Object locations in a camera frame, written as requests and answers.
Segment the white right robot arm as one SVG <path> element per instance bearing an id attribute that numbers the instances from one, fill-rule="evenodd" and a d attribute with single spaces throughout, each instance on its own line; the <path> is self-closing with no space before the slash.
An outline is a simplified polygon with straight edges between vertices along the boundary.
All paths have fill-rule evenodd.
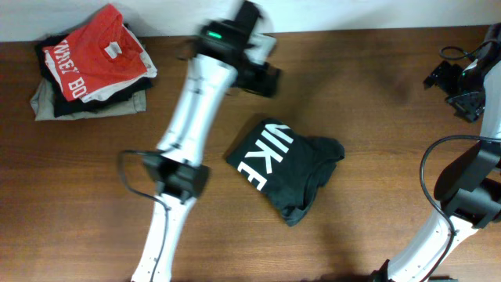
<path id="1" fill-rule="evenodd" d="M 379 270 L 371 281 L 429 281 L 433 272 L 468 237 L 500 221 L 500 184 L 489 174 L 500 169 L 500 25 L 489 27 L 484 41 L 460 55 L 439 53 L 443 61 L 424 79 L 424 87 L 439 87 L 445 101 L 464 121 L 481 122 L 477 136 L 447 136 L 432 143 L 420 162 L 424 169 L 431 152 L 453 140 L 474 145 L 450 163 L 428 191 L 420 185 L 433 211 L 409 245 Z"/>

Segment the dark green t-shirt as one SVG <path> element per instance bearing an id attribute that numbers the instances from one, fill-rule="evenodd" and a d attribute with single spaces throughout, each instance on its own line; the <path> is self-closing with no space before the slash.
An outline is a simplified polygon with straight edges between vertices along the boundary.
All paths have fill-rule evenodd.
<path id="1" fill-rule="evenodd" d="M 344 146 L 336 139 L 301 136 L 281 121 L 266 118 L 225 161 L 267 197 L 288 226 L 295 226 L 344 159 Z"/>

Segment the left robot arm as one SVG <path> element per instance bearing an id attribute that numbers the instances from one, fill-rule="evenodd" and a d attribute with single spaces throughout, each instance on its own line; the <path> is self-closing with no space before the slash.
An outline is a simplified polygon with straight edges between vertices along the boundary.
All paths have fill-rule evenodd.
<path id="1" fill-rule="evenodd" d="M 155 151 L 139 156 L 157 186 L 153 214 L 133 281 L 169 281 L 185 221 L 206 186 L 208 133 L 233 87 L 271 96 L 280 71 L 267 63 L 276 38 L 251 27 L 212 22 L 193 42 L 182 93 Z"/>

